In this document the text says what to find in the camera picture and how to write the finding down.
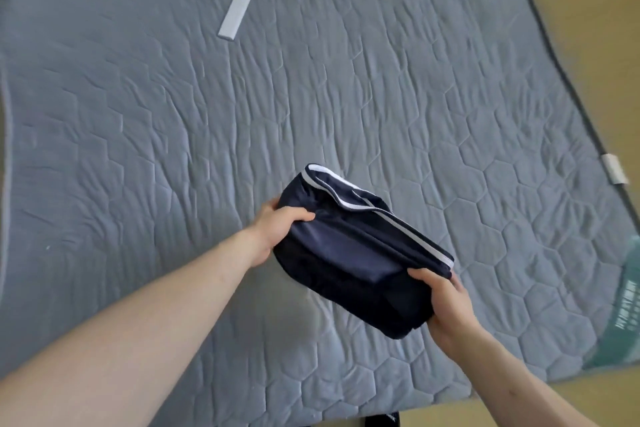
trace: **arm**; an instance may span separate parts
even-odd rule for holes
[[[0,382],[0,425],[146,426],[252,266],[304,208],[252,226],[77,326]]]
[[[409,275],[432,289],[433,340],[462,368],[500,427],[597,427],[483,329],[455,274],[451,281],[428,269]]]

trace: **gray mattress cover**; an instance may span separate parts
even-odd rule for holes
[[[580,372],[630,214],[527,0],[1,0],[0,375],[250,222],[308,162],[456,256],[484,324]],[[306,425],[470,394],[426,328],[392,341],[270,261],[155,423]]]

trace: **wooden floor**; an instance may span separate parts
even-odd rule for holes
[[[536,0],[598,135],[640,209],[640,0]],[[602,426],[640,425],[640,367],[554,386]],[[360,420],[329,423],[357,426]],[[494,426],[479,401],[402,412],[403,427]]]

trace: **forearm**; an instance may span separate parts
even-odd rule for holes
[[[485,331],[460,341],[456,361],[500,427],[597,427]]]
[[[7,376],[0,425],[146,426],[249,268],[246,234],[115,303]]]

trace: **folded clothing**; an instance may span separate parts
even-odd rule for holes
[[[313,221],[294,223],[273,249],[294,280],[393,339],[433,315],[431,288],[406,269],[450,278],[453,257],[391,213],[379,196],[308,164],[282,192],[282,206],[316,213]]]

